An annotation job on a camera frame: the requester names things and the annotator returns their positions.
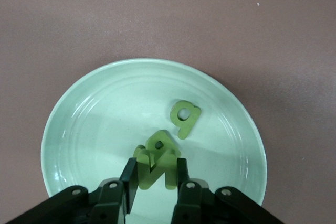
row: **metal bolt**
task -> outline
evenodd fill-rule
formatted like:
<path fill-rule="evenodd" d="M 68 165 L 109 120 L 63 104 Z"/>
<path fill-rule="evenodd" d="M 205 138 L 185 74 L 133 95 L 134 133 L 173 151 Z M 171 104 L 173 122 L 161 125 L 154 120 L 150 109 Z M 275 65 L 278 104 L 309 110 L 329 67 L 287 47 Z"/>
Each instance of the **metal bolt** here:
<path fill-rule="evenodd" d="M 231 195 L 231 191 L 229 189 L 223 189 L 222 191 L 220 191 L 224 196 L 230 196 Z"/>
<path fill-rule="evenodd" d="M 187 188 L 192 189 L 192 188 L 195 188 L 195 187 L 196 187 L 195 183 L 193 183 L 193 182 L 187 183 Z"/>
<path fill-rule="evenodd" d="M 117 183 L 111 183 L 111 184 L 109 185 L 110 188 L 115 188 L 115 187 L 117 187 L 117 186 L 118 186 Z"/>
<path fill-rule="evenodd" d="M 80 194 L 81 190 L 80 189 L 75 189 L 72 191 L 72 195 L 77 195 Z"/>

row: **light green plate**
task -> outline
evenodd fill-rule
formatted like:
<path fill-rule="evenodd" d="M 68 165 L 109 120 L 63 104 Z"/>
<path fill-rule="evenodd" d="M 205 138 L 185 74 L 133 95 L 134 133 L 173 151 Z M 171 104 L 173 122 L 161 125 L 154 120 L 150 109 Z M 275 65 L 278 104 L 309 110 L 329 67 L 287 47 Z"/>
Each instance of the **light green plate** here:
<path fill-rule="evenodd" d="M 190 135 L 177 137 L 172 106 L 187 100 L 202 109 Z M 54 107 L 41 148 L 50 196 L 71 185 L 95 190 L 119 177 L 139 144 L 167 130 L 188 161 L 191 178 L 210 189 L 234 186 L 261 204 L 266 190 L 264 147 L 251 117 L 219 82 L 186 65 L 157 59 L 118 61 L 87 74 Z M 170 223 L 177 190 L 161 177 L 138 190 L 127 222 Z"/>

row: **round plate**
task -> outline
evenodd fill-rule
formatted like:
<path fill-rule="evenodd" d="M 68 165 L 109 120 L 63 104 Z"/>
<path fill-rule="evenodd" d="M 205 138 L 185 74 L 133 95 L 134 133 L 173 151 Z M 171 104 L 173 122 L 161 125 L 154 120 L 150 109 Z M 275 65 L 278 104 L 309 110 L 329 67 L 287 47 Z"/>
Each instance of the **round plate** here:
<path fill-rule="evenodd" d="M 170 120 L 186 100 L 202 110 L 185 140 Z M 43 134 L 41 164 L 50 196 L 71 185 L 94 191 L 119 177 L 135 148 L 158 130 L 170 133 L 187 159 L 191 178 L 211 191 L 233 186 L 261 204 L 266 190 L 265 150 L 251 117 L 219 82 L 189 66 L 157 59 L 111 63 L 85 75 L 55 105 Z M 170 223 L 177 189 L 162 176 L 138 190 L 127 223 Z"/>

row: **brown surface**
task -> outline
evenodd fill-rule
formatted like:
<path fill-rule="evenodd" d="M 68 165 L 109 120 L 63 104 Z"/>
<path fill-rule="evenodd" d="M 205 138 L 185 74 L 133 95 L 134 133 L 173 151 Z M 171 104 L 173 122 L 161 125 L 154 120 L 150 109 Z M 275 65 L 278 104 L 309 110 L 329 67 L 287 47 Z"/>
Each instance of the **brown surface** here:
<path fill-rule="evenodd" d="M 228 87 L 264 141 L 263 206 L 288 224 L 334 223 L 335 13 L 336 0 L 0 0 L 0 223 L 47 198 L 40 143 L 60 96 L 137 57 Z"/>

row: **plate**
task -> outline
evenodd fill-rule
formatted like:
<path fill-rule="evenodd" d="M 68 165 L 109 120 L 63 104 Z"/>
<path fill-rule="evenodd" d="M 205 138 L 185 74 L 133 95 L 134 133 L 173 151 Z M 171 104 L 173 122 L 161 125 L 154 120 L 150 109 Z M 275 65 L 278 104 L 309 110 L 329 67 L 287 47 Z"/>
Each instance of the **plate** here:
<path fill-rule="evenodd" d="M 170 120 L 178 101 L 202 113 L 188 137 Z M 98 68 L 73 84 L 55 105 L 41 146 L 49 196 L 82 185 L 94 191 L 119 177 L 135 148 L 166 130 L 187 159 L 191 178 L 210 190 L 234 186 L 260 204 L 266 190 L 265 150 L 258 130 L 238 99 L 219 82 L 181 63 L 130 59 Z M 164 176 L 138 190 L 127 223 L 170 223 L 177 189 Z"/>

